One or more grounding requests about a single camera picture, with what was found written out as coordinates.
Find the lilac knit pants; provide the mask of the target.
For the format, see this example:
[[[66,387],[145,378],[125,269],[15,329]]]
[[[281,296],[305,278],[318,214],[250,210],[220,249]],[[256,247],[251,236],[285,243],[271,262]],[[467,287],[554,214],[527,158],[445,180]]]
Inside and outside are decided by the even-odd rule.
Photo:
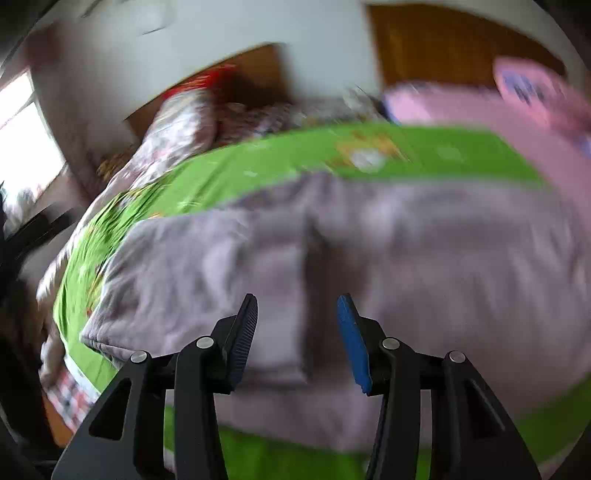
[[[349,370],[337,299],[418,352],[464,352],[513,414],[590,372],[590,247],[574,211],[516,182],[325,173],[197,214],[135,224],[81,341],[114,364],[170,354],[238,312],[259,320],[245,377],[216,400],[233,429],[370,448],[380,403]]]

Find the plaid bed sheet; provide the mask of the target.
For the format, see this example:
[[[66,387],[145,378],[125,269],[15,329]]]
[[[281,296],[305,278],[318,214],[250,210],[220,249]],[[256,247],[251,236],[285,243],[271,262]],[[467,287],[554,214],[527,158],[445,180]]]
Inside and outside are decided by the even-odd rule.
[[[80,384],[75,376],[63,366],[55,382],[44,388],[49,402],[64,424],[75,432],[92,409],[99,394]]]

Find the green cartoon blanket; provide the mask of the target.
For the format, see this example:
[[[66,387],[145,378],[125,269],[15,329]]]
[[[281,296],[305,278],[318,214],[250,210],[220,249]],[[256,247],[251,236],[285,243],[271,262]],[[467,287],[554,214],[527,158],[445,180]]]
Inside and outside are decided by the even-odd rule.
[[[66,348],[66,366],[88,396],[102,393],[115,367],[83,346],[79,334],[98,303],[103,267],[140,220],[197,213],[304,173],[325,171],[354,180],[503,179],[552,184],[590,218],[590,160],[550,134],[509,133],[450,126],[349,124],[272,135],[191,157],[155,180],[155,186],[112,185],[98,213],[73,234],[68,265],[56,286],[53,317]],[[377,166],[353,166],[346,148],[382,149]],[[518,429],[539,466],[548,466],[578,440],[590,420],[590,374],[567,393],[534,409]],[[318,450],[222,428],[230,479],[362,479],[359,452]]]

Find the pink bed sheet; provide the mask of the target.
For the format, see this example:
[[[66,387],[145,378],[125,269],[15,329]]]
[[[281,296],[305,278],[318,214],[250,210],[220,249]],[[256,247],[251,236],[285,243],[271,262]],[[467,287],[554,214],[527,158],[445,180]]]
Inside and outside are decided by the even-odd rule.
[[[386,112],[403,125],[484,128],[500,136],[590,219],[590,159],[491,89],[406,83],[383,94]]]

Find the window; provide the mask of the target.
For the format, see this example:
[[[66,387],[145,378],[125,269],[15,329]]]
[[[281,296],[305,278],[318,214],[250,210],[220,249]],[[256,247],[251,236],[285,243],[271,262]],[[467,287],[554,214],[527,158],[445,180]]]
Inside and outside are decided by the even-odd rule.
[[[25,70],[1,88],[1,197],[10,221],[21,222],[64,168]]]

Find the pink floral quilt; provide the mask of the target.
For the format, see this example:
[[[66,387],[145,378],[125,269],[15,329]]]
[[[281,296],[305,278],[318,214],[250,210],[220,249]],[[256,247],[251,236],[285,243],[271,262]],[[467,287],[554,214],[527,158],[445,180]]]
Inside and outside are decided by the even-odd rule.
[[[73,233],[40,280],[36,292],[38,319],[46,338],[42,343],[39,380],[43,389],[55,385],[65,346],[53,319],[55,302],[69,258],[82,240],[91,220],[116,195],[143,186],[183,160],[202,153],[215,136],[213,94],[205,89],[176,93],[163,101],[131,159],[111,178],[78,221]]]

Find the red pillow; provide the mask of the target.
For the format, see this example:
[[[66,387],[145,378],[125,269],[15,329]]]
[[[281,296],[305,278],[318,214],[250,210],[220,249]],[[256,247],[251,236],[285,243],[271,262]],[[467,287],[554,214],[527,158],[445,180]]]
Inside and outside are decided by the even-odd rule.
[[[213,66],[172,86],[163,93],[163,98],[168,99],[182,92],[199,89],[208,90],[215,98],[219,98],[235,78],[235,72],[235,64]]]

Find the folded pink quilt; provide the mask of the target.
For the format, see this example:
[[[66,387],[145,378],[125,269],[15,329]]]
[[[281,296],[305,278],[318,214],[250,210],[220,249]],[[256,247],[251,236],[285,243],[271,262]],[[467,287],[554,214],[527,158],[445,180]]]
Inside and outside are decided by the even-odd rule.
[[[572,138],[590,133],[590,102],[553,70],[533,60],[499,57],[493,74],[502,98],[540,126]]]

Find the left wooden headboard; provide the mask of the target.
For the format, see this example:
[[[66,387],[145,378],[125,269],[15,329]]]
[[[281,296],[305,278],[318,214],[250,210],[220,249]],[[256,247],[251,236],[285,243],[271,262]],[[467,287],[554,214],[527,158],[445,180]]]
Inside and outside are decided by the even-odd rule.
[[[291,92],[287,80],[287,67],[284,65],[285,59],[286,45],[263,43],[194,72],[185,79],[213,66],[235,64],[235,78],[228,85],[228,89],[219,98],[213,95],[218,104],[240,103],[249,108],[256,108],[277,102],[290,102]],[[165,100],[163,93],[172,86],[164,89],[125,119],[125,123],[137,140],[142,140],[145,136]]]

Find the wooden headboard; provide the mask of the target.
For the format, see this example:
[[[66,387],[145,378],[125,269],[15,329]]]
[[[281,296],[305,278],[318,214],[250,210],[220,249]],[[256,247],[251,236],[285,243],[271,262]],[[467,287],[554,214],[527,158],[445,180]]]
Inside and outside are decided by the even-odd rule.
[[[235,64],[235,78],[228,85],[228,89],[219,98],[213,95],[218,104],[240,103],[249,108],[256,108],[277,102],[290,102],[291,92],[287,80],[287,67],[284,65],[285,59],[286,45],[263,43],[194,72],[185,79],[213,66]],[[125,123],[137,140],[142,140],[145,136],[165,100],[163,93],[172,86],[164,89],[125,119]]]
[[[368,4],[382,84],[427,81],[495,85],[500,57],[532,60],[561,77],[564,63],[531,37],[461,10],[433,4]]]

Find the right wooden headboard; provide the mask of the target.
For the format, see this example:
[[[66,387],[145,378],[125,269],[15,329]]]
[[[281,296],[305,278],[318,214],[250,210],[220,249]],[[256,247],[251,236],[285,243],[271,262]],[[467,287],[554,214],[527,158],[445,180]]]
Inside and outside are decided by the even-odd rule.
[[[532,60],[561,77],[564,63],[531,37],[461,10],[433,4],[368,4],[382,84],[427,81],[495,85],[500,57]]]

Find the floral curtain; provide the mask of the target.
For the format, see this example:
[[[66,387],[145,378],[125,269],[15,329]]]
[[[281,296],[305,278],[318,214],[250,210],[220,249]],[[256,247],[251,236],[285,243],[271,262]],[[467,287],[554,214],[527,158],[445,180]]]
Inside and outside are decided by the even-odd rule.
[[[54,23],[31,33],[26,54],[44,119],[84,196],[93,200],[104,182],[96,172],[88,125],[76,102],[60,26]]]

